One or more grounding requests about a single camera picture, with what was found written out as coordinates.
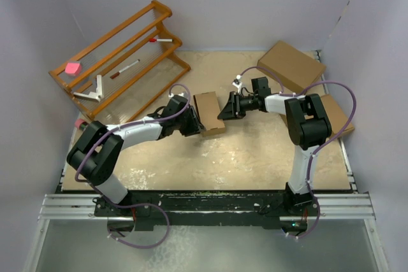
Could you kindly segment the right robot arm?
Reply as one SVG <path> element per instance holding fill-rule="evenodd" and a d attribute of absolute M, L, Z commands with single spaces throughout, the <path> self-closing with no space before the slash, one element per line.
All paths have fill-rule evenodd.
<path fill-rule="evenodd" d="M 273 94 L 266 77 L 251 80 L 252 91 L 242 93 L 241 76 L 233 80 L 237 88 L 230 92 L 226 106 L 218 114 L 219 120 L 235 120 L 246 116 L 248 111 L 278 113 L 286 117 L 289 138 L 295 146 L 293 168 L 283 195 L 284 210 L 290 215 L 299 215 L 313 202 L 312 179 L 316 163 L 316 150 L 324 145 L 332 134 L 332 126 L 317 94 L 287 96 Z"/>

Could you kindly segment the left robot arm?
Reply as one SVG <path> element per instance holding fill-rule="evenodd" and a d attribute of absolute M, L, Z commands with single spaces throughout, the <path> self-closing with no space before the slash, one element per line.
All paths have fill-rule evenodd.
<path fill-rule="evenodd" d="M 108 207 L 114 214 L 124 216 L 136 201 L 113 173 L 120 153 L 140 143 L 171 136 L 174 131 L 188 137 L 204 130 L 188 98 L 175 95 L 167 105 L 138 121 L 104 125 L 96 120 L 85 124 L 66 162 L 110 200 Z"/>

